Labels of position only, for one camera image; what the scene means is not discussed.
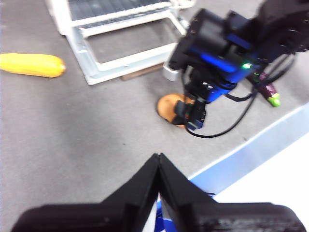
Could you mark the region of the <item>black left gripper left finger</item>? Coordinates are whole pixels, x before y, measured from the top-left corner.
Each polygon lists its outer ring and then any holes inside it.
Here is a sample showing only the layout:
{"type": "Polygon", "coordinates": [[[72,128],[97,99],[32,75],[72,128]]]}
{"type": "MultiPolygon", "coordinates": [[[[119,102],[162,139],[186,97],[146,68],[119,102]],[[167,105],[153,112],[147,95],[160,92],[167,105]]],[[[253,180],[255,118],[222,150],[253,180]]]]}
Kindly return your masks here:
{"type": "Polygon", "coordinates": [[[14,232],[141,232],[156,202],[159,155],[153,154],[99,203],[48,204],[26,210],[14,232]]]}

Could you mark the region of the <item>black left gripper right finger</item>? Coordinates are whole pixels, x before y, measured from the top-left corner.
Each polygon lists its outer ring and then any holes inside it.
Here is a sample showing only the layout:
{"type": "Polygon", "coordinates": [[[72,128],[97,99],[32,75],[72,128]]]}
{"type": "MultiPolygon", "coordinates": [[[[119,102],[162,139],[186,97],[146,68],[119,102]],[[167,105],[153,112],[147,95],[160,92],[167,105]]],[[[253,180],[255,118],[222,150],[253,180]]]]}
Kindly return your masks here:
{"type": "Polygon", "coordinates": [[[295,212],[272,203],[219,203],[159,155],[160,195],[179,232],[302,232],[295,212]]]}

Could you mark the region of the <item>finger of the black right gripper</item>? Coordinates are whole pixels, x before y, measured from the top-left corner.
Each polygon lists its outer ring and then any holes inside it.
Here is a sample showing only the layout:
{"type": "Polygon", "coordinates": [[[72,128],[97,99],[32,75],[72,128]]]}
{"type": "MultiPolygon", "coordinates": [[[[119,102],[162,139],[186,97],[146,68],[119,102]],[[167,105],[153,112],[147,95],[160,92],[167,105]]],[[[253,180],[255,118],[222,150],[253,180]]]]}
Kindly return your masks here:
{"type": "Polygon", "coordinates": [[[187,105],[186,119],[188,128],[202,128],[206,117],[206,102],[196,100],[187,105]]]}
{"type": "Polygon", "coordinates": [[[185,103],[183,101],[177,101],[174,106],[175,117],[173,118],[173,123],[186,123],[188,114],[191,109],[190,103],[185,103]]]}

